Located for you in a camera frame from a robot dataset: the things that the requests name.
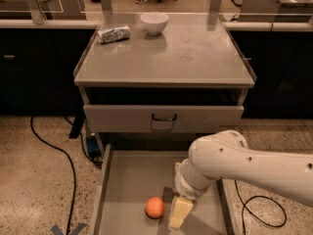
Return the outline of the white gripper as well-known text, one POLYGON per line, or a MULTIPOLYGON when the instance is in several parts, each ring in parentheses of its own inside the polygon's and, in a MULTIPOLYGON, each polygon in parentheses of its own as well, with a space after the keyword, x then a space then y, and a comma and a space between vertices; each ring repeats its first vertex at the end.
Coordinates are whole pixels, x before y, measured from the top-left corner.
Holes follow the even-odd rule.
POLYGON ((176 163, 174 188, 180 197, 172 201, 168 226, 179 229, 194 206, 192 201, 199 199, 216 181, 195 169, 189 159, 176 163))

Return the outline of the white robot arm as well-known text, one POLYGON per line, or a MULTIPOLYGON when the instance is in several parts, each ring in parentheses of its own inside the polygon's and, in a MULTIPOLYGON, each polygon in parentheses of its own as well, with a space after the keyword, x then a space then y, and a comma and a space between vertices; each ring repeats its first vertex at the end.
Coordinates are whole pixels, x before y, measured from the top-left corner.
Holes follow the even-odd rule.
POLYGON ((313 206, 313 156, 251 150, 243 135, 225 130, 195 140, 175 165, 169 227, 178 229, 194 202, 219 179, 240 180, 313 206))

